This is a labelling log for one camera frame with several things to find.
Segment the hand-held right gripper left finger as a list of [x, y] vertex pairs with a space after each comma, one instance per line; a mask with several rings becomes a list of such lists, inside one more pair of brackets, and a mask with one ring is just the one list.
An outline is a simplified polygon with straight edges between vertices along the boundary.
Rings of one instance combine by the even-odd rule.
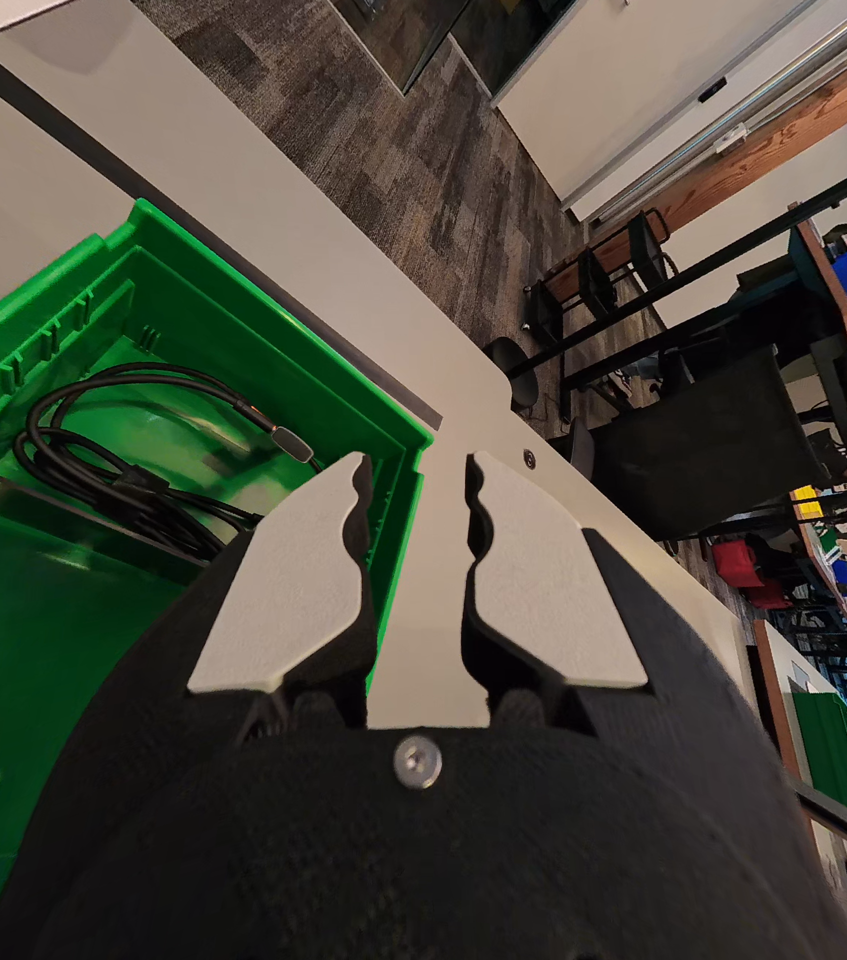
[[253, 532], [187, 682], [366, 705], [378, 645], [365, 562], [370, 457], [354, 451], [284, 498]]

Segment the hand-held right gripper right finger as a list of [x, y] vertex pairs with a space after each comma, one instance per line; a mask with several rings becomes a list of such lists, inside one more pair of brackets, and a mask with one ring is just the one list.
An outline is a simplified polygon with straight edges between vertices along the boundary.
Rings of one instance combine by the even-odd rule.
[[489, 700], [530, 690], [642, 690], [649, 678], [581, 525], [486, 451], [465, 464], [461, 655]]

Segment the green plastic bin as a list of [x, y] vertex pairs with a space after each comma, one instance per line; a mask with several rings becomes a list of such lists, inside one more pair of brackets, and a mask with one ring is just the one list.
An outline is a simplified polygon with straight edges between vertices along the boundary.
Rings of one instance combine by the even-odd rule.
[[[113, 366], [210, 375], [310, 444], [328, 467], [372, 465], [366, 555], [383, 637], [432, 434], [286, 309], [143, 198], [0, 300], [0, 476], [102, 520], [28, 475], [13, 453], [44, 395]], [[0, 890], [83, 710], [189, 586], [0, 520]]]

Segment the red plastic bin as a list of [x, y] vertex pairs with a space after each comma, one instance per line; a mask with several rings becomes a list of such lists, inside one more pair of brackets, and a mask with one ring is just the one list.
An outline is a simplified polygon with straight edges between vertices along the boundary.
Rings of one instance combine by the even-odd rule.
[[783, 611], [793, 607], [784, 586], [765, 575], [757, 553], [744, 538], [711, 544], [710, 556], [718, 576], [756, 609]]

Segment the black office chair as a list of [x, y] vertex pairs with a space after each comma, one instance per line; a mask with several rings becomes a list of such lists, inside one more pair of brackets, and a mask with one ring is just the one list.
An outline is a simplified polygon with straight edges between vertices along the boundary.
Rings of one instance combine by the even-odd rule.
[[693, 537], [828, 480], [770, 346], [591, 437], [592, 485], [656, 542]]

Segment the round black stool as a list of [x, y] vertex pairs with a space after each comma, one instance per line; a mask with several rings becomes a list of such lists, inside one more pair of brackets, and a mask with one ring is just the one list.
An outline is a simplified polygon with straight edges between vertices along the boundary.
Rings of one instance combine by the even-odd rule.
[[520, 344], [508, 337], [497, 337], [487, 343], [482, 352], [505, 375], [511, 393], [513, 413], [530, 413], [540, 396], [536, 370], [530, 369], [520, 375], [510, 375], [514, 367], [528, 359]]

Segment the dark clear bin divider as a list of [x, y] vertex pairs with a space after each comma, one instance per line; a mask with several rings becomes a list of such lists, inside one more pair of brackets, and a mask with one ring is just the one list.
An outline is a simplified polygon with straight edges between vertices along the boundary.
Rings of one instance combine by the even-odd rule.
[[187, 586], [204, 570], [194, 558], [0, 476], [0, 521]]

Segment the black metal bar stool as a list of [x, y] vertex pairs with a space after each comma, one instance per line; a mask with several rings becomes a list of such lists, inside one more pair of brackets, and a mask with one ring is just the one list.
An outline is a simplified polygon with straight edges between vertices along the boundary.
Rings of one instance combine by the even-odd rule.
[[573, 268], [576, 287], [567, 292], [555, 290], [550, 281], [538, 281], [529, 289], [525, 327], [535, 344], [544, 349], [564, 338], [564, 317], [585, 306], [594, 319], [602, 319], [614, 309], [616, 291], [609, 274], [595, 251], [585, 249]]
[[667, 221], [657, 207], [640, 211], [581, 254], [579, 294], [596, 303], [598, 310], [610, 311], [618, 304], [617, 273], [636, 277], [648, 291], [676, 277], [679, 269], [663, 249], [670, 236]]

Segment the stack of green bins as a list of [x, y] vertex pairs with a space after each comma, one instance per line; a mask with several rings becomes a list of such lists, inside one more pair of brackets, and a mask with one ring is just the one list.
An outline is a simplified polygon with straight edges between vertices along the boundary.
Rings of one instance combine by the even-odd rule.
[[792, 694], [814, 788], [847, 808], [847, 705], [837, 693]]

